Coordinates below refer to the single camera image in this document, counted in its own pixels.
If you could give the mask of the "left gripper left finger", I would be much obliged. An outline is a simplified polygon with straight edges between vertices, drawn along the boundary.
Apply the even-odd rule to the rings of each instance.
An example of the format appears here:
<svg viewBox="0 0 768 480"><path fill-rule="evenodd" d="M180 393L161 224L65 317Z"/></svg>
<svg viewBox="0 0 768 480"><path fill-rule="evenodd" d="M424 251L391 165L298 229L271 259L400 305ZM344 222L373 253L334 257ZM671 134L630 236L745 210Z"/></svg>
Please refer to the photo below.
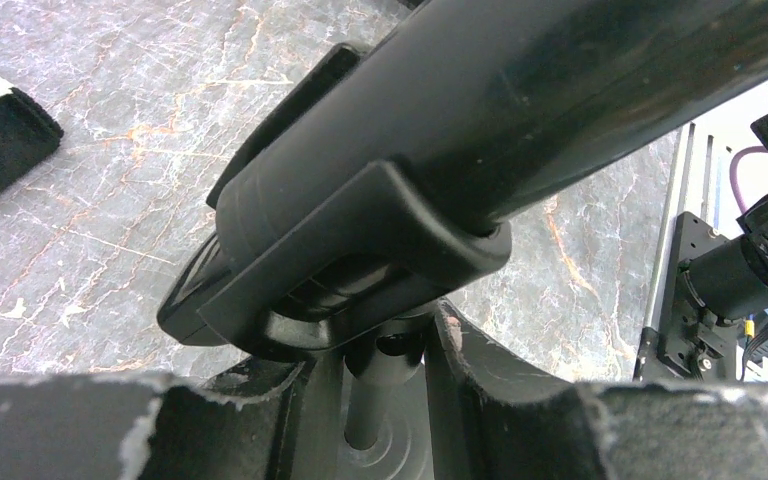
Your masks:
<svg viewBox="0 0 768 480"><path fill-rule="evenodd" d="M343 365L250 358L169 373L0 376L0 479L317 479L336 470Z"/></svg>

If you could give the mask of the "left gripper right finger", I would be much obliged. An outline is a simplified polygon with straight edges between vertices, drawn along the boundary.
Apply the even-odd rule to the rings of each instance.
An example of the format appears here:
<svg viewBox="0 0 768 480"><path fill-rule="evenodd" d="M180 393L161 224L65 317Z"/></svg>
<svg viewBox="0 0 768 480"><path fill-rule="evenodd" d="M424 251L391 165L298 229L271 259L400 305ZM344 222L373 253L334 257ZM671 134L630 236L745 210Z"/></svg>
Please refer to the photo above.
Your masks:
<svg viewBox="0 0 768 480"><path fill-rule="evenodd" d="M768 383L568 382L449 301L426 331L439 479L768 479Z"/></svg>

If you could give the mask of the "black mic stand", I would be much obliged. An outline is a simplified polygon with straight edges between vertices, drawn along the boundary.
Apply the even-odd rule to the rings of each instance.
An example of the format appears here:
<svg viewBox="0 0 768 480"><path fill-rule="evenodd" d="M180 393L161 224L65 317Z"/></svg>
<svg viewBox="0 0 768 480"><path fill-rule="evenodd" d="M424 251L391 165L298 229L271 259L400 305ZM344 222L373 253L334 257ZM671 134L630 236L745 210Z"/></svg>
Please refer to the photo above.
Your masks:
<svg viewBox="0 0 768 480"><path fill-rule="evenodd" d="M390 388L415 395L425 336L447 293L509 259L508 224L477 236L430 204L391 160L375 160L321 200L297 203L256 156L362 60L334 46L238 149L209 195L217 229L158 309L160 328L189 346L232 345L247 359L207 387L235 400L208 468L243 479L300 479L337 470L343 381L368 424Z"/></svg>

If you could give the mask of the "black microphone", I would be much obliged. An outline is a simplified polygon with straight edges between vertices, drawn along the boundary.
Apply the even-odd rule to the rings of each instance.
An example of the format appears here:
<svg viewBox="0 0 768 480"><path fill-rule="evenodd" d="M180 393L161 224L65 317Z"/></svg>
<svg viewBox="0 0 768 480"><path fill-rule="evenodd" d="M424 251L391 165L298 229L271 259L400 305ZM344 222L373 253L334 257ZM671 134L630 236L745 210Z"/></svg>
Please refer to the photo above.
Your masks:
<svg viewBox="0 0 768 480"><path fill-rule="evenodd" d="M367 165L482 235L768 79L768 1L430 1L224 189L237 268Z"/></svg>

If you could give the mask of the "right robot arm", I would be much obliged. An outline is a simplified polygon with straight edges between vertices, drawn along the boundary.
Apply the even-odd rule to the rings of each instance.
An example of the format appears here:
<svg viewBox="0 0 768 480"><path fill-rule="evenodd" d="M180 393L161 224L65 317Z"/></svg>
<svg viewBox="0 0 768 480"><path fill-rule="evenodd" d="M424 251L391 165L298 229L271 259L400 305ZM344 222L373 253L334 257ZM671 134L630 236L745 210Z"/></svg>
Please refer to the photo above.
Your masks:
<svg viewBox="0 0 768 480"><path fill-rule="evenodd" d="M680 299L695 310L714 315L721 323L768 308L768 194L748 205L739 179L745 157L768 155L768 114L751 128L760 144L736 152L729 164L729 182L741 214L737 222L742 235L717 241L708 250L693 245L692 256L679 257L672 269Z"/></svg>

